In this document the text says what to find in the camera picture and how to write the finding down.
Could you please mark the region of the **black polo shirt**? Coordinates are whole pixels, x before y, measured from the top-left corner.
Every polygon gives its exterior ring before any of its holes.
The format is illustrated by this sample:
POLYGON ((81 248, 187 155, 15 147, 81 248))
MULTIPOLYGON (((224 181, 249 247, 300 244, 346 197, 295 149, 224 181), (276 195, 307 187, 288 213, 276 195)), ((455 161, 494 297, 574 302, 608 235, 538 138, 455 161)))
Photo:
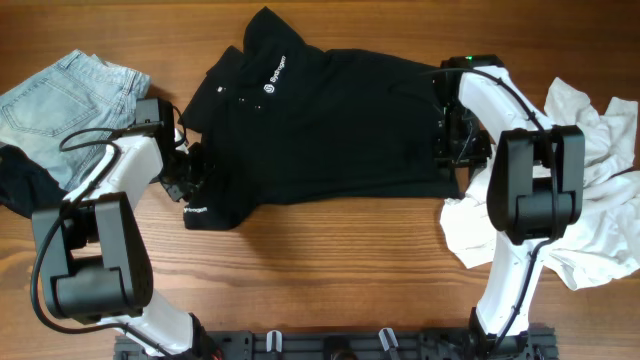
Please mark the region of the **black polo shirt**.
POLYGON ((202 139, 190 230, 230 230, 263 204, 458 192, 438 163, 428 66, 307 44, 269 9, 209 69, 183 118, 202 139))

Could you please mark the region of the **white t-shirt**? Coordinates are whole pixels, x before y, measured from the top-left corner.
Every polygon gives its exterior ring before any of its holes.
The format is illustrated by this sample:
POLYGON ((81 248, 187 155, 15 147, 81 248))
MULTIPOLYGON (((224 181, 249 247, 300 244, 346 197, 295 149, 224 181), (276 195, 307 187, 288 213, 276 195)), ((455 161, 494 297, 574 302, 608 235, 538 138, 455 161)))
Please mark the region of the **white t-shirt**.
MULTIPOLYGON (((633 170, 639 105, 614 97, 598 113, 588 95, 561 79, 547 93, 544 111, 559 125, 585 135, 583 207, 552 249, 546 267, 573 290, 598 287, 639 268, 639 174, 633 170)), ((497 232, 486 208, 491 175, 475 175, 462 199, 445 201, 440 225, 447 247, 467 268, 493 259, 497 232)))

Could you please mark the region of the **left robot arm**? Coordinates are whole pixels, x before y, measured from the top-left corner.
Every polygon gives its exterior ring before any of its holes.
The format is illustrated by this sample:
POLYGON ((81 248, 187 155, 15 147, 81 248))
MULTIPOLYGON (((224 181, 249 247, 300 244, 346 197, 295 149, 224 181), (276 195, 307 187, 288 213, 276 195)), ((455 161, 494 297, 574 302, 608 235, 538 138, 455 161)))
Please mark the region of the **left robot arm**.
POLYGON ((202 168, 181 113, 161 98, 139 100, 132 125, 108 129, 99 164, 56 207, 33 213, 37 255, 30 298, 46 327, 79 335, 114 329, 143 359, 219 359, 197 317, 154 288, 134 209, 150 183, 174 202, 187 200, 202 168))

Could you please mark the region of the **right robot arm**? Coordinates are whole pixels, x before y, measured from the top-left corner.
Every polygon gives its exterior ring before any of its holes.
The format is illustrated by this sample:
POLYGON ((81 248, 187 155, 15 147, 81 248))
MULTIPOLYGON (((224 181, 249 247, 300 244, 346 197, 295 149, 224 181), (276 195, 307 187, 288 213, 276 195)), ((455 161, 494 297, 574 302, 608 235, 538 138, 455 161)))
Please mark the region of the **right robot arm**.
POLYGON ((492 157, 486 206, 497 231, 489 280, 466 329, 423 340, 431 359, 551 359, 553 330, 533 330, 529 308, 543 263, 582 212, 585 138, 555 125, 517 89, 495 55, 452 57, 430 72, 444 110, 451 167, 492 157))

